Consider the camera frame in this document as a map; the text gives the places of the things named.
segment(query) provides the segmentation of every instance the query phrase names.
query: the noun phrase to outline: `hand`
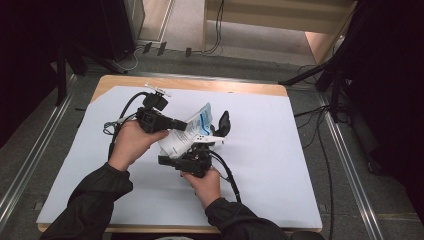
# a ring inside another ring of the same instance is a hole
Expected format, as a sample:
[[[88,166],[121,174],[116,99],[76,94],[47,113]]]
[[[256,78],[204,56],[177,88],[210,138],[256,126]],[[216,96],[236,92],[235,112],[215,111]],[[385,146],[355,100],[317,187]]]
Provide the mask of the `hand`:
[[[109,165],[120,171],[127,171],[128,167],[150,148],[150,145],[165,138],[168,134],[168,130],[147,134],[137,121],[125,122],[116,137]]]
[[[220,174],[216,169],[209,169],[203,178],[195,177],[186,172],[182,172],[181,175],[194,188],[203,209],[206,209],[213,201],[221,197]]]

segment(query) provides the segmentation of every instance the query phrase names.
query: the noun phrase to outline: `table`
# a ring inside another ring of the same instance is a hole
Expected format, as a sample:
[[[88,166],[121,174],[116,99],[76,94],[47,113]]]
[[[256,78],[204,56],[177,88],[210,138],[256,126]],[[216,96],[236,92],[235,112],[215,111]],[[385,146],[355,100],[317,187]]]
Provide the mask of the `table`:
[[[205,0],[202,49],[206,22],[216,21],[222,0]],[[345,34],[357,2],[353,0],[225,0],[223,22],[305,31],[317,64]]]
[[[104,76],[37,220],[41,231],[63,211],[81,179],[105,162],[110,136],[102,133],[103,124],[116,120],[135,93],[149,91],[140,87],[147,82],[172,94],[162,111],[166,116],[183,119],[210,102],[212,122],[217,124],[223,111],[228,110],[232,129],[225,144],[217,144],[214,150],[231,168],[243,203],[286,230],[321,230],[322,222],[283,86],[219,79]],[[137,103],[133,105],[128,113],[139,107]],[[271,114],[269,109],[274,108],[275,113]],[[131,165],[134,190],[115,202],[106,231],[217,232],[207,223],[192,188],[179,172],[157,163],[159,151],[154,144],[142,160]],[[230,185],[223,181],[221,187],[222,195],[235,201]]]

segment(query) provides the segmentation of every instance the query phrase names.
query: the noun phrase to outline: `black jacket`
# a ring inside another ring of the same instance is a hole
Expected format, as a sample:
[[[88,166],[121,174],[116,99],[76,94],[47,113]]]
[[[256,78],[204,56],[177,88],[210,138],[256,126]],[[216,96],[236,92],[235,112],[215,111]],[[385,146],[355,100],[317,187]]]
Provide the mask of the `black jacket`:
[[[40,239],[101,239],[110,222],[114,202],[133,189],[128,172],[105,163],[75,188],[67,208]],[[222,239],[288,239],[273,222],[257,217],[241,203],[219,198],[205,210]]]

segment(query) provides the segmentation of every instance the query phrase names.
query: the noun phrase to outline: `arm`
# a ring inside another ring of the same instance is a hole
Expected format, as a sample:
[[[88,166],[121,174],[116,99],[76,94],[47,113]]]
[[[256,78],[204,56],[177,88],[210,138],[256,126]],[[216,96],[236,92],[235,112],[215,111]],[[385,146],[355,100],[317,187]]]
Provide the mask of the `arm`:
[[[194,188],[208,222],[221,231],[222,239],[288,239],[287,235],[273,222],[257,217],[248,207],[238,202],[221,198],[220,176],[210,169],[203,178],[189,173],[182,176]]]
[[[146,134],[128,121],[116,138],[108,163],[86,176],[75,188],[68,206],[40,239],[101,239],[110,222],[114,202],[132,191],[128,167],[168,131]]]

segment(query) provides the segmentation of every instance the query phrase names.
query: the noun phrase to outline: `person's right hand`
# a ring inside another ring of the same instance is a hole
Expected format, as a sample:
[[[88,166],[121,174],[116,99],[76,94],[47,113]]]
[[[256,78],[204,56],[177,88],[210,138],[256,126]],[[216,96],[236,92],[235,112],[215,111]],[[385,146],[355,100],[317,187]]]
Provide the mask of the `person's right hand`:
[[[182,172],[181,176],[194,188],[203,209],[206,209],[213,201],[221,197],[220,174],[216,169],[209,169],[203,178],[195,177],[186,172]]]

